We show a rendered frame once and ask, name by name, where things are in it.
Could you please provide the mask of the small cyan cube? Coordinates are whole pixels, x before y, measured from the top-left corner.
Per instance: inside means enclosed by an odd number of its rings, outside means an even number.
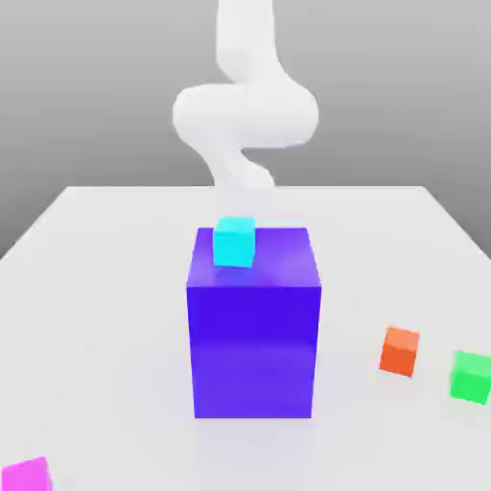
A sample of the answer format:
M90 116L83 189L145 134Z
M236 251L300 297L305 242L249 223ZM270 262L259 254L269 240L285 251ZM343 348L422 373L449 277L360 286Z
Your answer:
M255 220L220 217L213 228L212 246L215 266L251 268L255 254Z

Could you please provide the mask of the small orange cube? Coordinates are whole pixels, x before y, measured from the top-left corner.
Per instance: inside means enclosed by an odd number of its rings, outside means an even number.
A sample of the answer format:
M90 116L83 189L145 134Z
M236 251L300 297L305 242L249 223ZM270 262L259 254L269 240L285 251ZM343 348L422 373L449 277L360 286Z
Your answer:
M388 326L384 338L379 368L383 371L411 377L414 370L420 334Z

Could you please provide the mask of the small green cube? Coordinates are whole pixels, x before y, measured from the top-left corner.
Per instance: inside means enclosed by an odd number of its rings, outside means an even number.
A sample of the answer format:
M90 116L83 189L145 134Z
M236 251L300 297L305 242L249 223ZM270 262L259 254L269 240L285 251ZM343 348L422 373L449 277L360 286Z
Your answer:
M450 395L485 405L491 392L491 356L457 350L450 377Z

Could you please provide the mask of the small magenta cube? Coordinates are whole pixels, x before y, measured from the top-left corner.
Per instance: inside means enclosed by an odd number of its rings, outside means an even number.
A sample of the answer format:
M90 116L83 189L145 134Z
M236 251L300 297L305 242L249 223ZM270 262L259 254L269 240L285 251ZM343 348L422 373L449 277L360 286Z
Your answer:
M1 491L53 491L46 457L37 457L3 468Z

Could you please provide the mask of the large purple box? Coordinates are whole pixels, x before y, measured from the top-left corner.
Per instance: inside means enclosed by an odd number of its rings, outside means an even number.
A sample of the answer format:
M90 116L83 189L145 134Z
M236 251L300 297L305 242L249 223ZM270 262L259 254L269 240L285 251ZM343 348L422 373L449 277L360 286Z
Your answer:
M259 228L251 268L198 230L186 285L197 418L312 415L321 282L305 228Z

